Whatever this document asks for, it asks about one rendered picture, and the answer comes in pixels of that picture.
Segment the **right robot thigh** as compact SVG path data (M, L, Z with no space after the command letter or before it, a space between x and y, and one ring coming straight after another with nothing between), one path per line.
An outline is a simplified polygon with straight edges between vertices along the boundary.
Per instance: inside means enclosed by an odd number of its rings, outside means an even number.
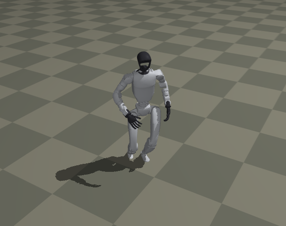
M138 116L137 109L133 109L130 111L131 114L134 116ZM138 120L138 118L136 118ZM135 121L136 122L136 121ZM137 123L137 122L136 122ZM135 124L135 123L134 123ZM137 123L138 124L138 123ZM135 124L136 125L136 124ZM137 125L136 125L137 126ZM134 126L135 127L135 126ZM138 127L138 126L137 126ZM136 128L136 127L135 127ZM138 150L138 143L137 143L137 134L138 128L134 129L131 124L128 122L128 130L129 130L129 138L130 138L130 149L131 152L135 152Z

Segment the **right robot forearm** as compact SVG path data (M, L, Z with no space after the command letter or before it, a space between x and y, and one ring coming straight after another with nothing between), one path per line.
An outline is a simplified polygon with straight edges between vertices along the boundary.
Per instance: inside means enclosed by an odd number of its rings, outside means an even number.
M116 105L118 105L119 110L123 113L124 116L126 116L126 114L128 114L128 112L126 111L127 107L123 103L123 100L121 98L119 98L117 92L113 93L113 99L114 99L114 102L116 103Z

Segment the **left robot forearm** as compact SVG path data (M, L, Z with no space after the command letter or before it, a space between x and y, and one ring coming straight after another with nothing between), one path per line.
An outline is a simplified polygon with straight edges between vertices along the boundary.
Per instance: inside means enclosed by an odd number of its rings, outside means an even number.
M166 101L170 102L170 96L169 96L169 89L168 89L167 81L165 81L165 84L166 84L166 88L162 89L162 93L163 93L164 105L166 106Z

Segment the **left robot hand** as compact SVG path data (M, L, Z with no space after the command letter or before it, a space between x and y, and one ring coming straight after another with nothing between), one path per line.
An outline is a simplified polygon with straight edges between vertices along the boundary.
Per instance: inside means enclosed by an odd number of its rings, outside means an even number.
M168 119L169 119L169 116L170 116L170 102L169 101L166 101L166 106L165 106L165 108L167 108L167 118L164 120L164 121L167 121Z

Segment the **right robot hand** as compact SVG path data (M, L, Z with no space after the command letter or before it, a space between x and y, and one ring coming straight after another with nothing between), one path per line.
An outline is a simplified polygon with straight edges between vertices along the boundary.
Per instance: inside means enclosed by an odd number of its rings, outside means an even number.
M138 118L138 119L141 119L141 118L138 117L138 116L134 116L133 114L131 114L128 109L126 109L126 111L128 112L128 114L126 114L125 117L128 118L129 124L131 124L131 126L132 126L134 129L138 128L137 126L141 127L141 126L138 125L137 123L139 123L139 124L142 124L142 123L140 123L138 120L136 120L136 118ZM135 121L136 121L137 123L136 123ZM136 126L134 123L135 123L137 126ZM134 126L135 126L136 128L135 128Z

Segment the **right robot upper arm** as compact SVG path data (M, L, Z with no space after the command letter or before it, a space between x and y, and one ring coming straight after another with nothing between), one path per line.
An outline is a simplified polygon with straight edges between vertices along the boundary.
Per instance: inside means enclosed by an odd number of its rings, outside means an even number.
M117 93L118 93L119 98L122 98L122 93L121 93L121 91L123 91L128 84L131 84L131 83L132 83L133 77L134 77L134 76L133 76L133 73L128 73L128 74L125 74L125 75L123 76L122 80L120 81L120 83L118 84L117 88L116 88L115 91L114 91L114 92L117 92ZM113 93L114 93L114 92L113 92Z

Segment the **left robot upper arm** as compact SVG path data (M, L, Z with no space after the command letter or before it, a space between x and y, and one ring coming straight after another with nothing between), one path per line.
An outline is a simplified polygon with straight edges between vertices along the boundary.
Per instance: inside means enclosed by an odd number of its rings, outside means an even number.
M165 88L166 84L165 84L165 77L162 73L162 71L160 69L155 70L155 75L156 75L156 79L159 81L159 86L160 88Z

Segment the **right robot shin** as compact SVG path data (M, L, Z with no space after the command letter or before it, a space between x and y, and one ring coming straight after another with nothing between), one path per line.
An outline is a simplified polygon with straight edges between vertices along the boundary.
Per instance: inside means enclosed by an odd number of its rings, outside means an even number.
M135 154L136 153L136 151L135 152L131 152L131 149L130 149L130 143L128 144L128 154Z

